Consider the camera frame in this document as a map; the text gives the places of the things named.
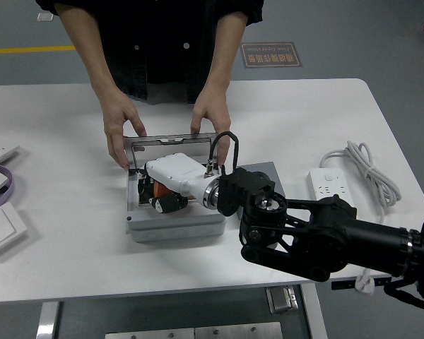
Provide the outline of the person's left hand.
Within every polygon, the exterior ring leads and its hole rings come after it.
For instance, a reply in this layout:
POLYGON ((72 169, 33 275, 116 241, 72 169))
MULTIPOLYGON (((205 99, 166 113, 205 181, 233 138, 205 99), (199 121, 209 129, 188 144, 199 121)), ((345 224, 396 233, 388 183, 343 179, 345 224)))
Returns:
POLYGON ((209 120, 217 134, 230 130, 231 119, 229 115, 226 92, 229 83, 205 84, 193 108, 190 131, 198 134, 201 130, 203 119, 209 120))

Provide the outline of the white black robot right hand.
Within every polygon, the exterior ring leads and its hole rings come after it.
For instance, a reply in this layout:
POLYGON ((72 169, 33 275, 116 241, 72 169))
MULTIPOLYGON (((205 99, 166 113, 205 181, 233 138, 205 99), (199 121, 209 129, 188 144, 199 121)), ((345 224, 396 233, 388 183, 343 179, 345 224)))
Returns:
POLYGON ((161 214, 182 210, 190 201, 214 210, 218 179, 211 161, 203 166, 184 153, 166 155, 137 168, 137 201, 161 214))

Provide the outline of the person's right hand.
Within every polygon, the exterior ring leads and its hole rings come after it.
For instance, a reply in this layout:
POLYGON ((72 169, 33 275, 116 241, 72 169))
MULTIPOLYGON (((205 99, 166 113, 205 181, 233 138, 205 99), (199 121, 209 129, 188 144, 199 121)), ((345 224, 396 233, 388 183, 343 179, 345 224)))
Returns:
POLYGON ((106 90, 100 97, 107 149, 112 159, 124 170, 129 162, 124 149, 124 124, 129 121, 137 136, 147 136, 134 103, 119 89, 106 90))

